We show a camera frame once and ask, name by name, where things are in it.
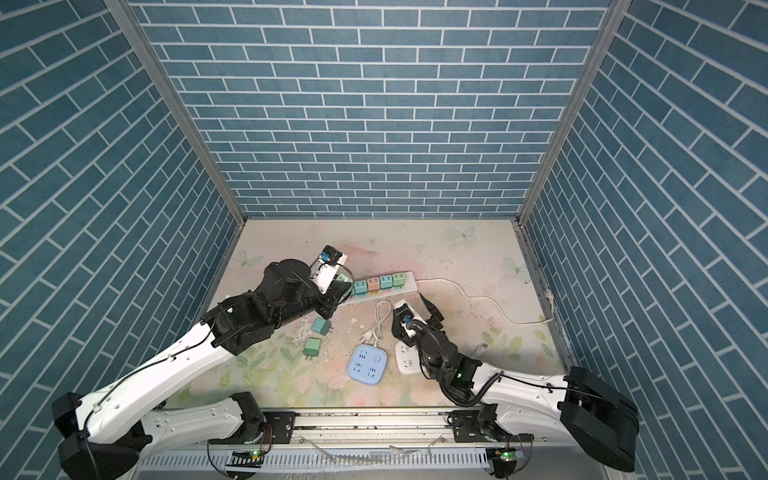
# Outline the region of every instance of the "robotic arm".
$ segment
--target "robotic arm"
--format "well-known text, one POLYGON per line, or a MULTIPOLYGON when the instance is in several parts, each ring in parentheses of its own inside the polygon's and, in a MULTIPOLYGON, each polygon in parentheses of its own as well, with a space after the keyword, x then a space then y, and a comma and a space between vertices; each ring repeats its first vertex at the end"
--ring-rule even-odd
POLYGON ((195 409, 156 409, 180 387, 272 336, 285 323, 316 311, 329 319, 354 282, 346 255, 326 246, 312 265, 270 263, 254 290, 225 299, 173 345, 133 372, 87 395, 53 402, 64 436, 58 453, 73 480, 115 480, 140 458, 208 439, 248 443, 263 431, 264 415, 249 392, 195 409), (346 270, 349 277, 338 273, 346 270))
POLYGON ((574 439, 600 463, 634 470, 639 425, 637 407, 629 398, 579 367, 566 376, 533 376, 504 372, 462 355, 442 331, 440 312, 422 300, 432 316, 423 320, 403 300, 394 308, 392 334, 418 349, 422 373, 437 381, 451 402, 462 408, 482 404, 476 416, 452 415, 453 422, 470 423, 470 428, 498 442, 521 442, 524 435, 533 441, 522 432, 555 441, 574 439))

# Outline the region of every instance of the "square power socket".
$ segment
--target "square power socket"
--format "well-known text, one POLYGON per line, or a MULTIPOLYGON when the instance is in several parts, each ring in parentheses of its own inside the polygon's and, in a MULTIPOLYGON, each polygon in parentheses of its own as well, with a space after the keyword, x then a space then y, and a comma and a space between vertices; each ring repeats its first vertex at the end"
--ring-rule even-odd
POLYGON ((395 345, 395 360, 397 362, 397 369, 403 375, 412 375, 422 371, 421 367, 419 367, 419 349, 415 346, 407 346, 403 342, 397 342, 395 345))

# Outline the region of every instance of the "blue brick wall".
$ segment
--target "blue brick wall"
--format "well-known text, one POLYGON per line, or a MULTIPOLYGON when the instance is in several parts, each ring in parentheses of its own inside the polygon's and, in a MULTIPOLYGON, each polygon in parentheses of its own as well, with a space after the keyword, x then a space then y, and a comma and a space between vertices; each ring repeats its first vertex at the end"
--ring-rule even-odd
POLYGON ((244 3, 131 4, 250 216, 513 217, 609 0, 244 3))
POLYGON ((235 226, 101 0, 0 12, 0 478, 55 478, 51 400, 181 334, 235 226))
POLYGON ((768 478, 768 4, 634 0, 530 233, 640 478, 768 478))

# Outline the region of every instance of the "floral tablecloth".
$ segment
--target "floral tablecloth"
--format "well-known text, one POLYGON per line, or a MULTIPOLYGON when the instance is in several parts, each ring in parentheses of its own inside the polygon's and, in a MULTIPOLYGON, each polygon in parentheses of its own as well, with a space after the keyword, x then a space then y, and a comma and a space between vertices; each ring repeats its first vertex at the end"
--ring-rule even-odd
MULTIPOLYGON (((346 265, 358 280, 411 270, 417 279, 445 278, 469 296, 494 298, 513 322, 544 319, 515 233, 503 220, 250 220, 212 305, 255 288, 269 262, 311 263, 327 244, 349 256, 346 265)), ((419 291, 443 313, 445 331, 460 352, 504 369, 562 373, 546 325, 513 325, 491 302, 468 300, 449 283, 420 283, 419 291)), ((429 316, 418 294, 407 298, 429 316)), ((371 387, 349 378, 349 359, 375 322, 375 304, 341 306, 326 336, 310 329, 316 314, 285 325, 190 382, 171 396, 168 407, 204 405, 242 391, 253 392, 262 407, 448 405, 436 382, 397 369, 391 316, 379 343, 388 355, 381 383, 371 387), (302 348, 310 336, 323 343, 320 355, 308 359, 302 348)), ((382 315, 386 311, 380 308, 382 315)))

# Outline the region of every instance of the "blue charger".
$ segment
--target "blue charger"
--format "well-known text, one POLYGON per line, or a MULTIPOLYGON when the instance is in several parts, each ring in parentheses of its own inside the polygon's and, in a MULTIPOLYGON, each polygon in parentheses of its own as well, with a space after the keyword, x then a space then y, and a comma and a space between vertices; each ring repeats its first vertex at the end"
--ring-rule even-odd
POLYGON ((386 352, 370 345, 360 345, 355 349, 346 372, 360 383, 375 386, 382 381, 386 368, 386 352))

